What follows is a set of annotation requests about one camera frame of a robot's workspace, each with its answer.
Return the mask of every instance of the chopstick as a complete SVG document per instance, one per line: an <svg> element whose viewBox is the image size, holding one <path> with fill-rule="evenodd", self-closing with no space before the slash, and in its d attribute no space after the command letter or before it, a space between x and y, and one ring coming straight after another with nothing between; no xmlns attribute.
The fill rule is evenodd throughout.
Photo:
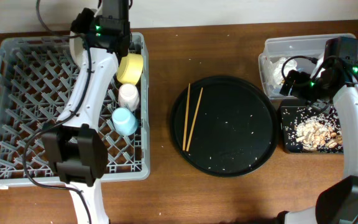
<svg viewBox="0 0 358 224"><path fill-rule="evenodd" d="M189 135L189 141L187 142L186 152L188 152L188 151L189 151L189 148L190 148L191 136L193 135L194 125L195 125L195 123L196 123L196 118L197 118L197 113L198 113L198 107L200 106L200 101L201 101L201 95L202 95L202 94L203 94L203 88L201 88L200 96L198 97L196 112L194 113L193 124L191 124L190 135Z"/></svg>
<svg viewBox="0 0 358 224"><path fill-rule="evenodd" d="M186 150L186 136L187 136L187 120L189 115L189 101L190 101L190 83L187 89L187 103L186 103L186 116L185 116L185 133L183 134L183 147L182 150Z"/></svg>

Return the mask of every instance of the white wall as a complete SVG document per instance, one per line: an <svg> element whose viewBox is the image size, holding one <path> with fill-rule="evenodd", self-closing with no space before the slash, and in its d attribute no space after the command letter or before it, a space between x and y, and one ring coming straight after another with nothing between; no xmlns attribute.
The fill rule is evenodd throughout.
<svg viewBox="0 0 358 224"><path fill-rule="evenodd" d="M42 0L41 15L51 29L68 30L97 2ZM358 0L134 0L130 14L133 28L348 19L358 19ZM35 0L0 0L0 33L41 30Z"/></svg>

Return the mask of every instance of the green light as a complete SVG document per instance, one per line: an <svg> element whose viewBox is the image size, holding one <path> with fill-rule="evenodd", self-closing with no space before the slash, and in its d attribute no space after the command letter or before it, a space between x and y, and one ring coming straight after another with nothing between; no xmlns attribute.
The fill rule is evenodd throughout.
<svg viewBox="0 0 358 224"><path fill-rule="evenodd" d="M353 72L357 73L358 72L358 68L357 67L353 67Z"/></svg>

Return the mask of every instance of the clear plastic container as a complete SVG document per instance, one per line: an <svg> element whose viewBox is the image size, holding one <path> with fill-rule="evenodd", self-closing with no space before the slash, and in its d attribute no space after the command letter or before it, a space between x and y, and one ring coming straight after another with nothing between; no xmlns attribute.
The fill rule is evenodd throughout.
<svg viewBox="0 0 358 224"><path fill-rule="evenodd" d="M265 49L259 55L259 73L265 94L271 100L282 100L285 98L293 98L293 96L283 96L280 94L280 87L274 87L268 82L271 77L269 64L277 62L282 57L292 57L296 55L304 55L318 58L325 50L327 40L337 37L356 38L353 34L326 34L326 35L307 35L298 37L281 37L267 39ZM298 58L296 69L300 72L311 73L315 67L308 60Z"/></svg>

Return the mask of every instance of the transparent bin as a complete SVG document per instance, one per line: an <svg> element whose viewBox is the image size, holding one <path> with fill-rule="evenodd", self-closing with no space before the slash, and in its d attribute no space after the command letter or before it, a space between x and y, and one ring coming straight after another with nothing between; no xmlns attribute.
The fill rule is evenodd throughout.
<svg viewBox="0 0 358 224"><path fill-rule="evenodd" d="M259 55L259 72L260 80L265 94L271 100L282 100L285 98L293 98L293 96L283 96L280 94L280 88L268 82L268 77L272 74L269 70L268 64L275 63L282 57L292 57L296 55L304 55L318 58L325 50L327 40L337 37L356 38L353 34L326 34L326 35L307 35L298 37L281 37L267 39L265 42L265 49ZM311 73L315 64L308 60L297 58L297 70L300 72Z"/></svg>
<svg viewBox="0 0 358 224"><path fill-rule="evenodd" d="M99 117L99 136L108 149L102 182L142 180L150 174L148 115L149 54L140 33L132 33L130 52L141 54L144 69L137 88L140 108L134 111L139 128L130 136L114 130L111 115L118 107L120 83L112 79ZM80 70L68 42L57 37L6 39L0 48L0 189L30 186L23 172L22 153L32 134L56 120L70 98ZM36 181L61 184L49 168L42 141L29 148L27 165Z"/></svg>

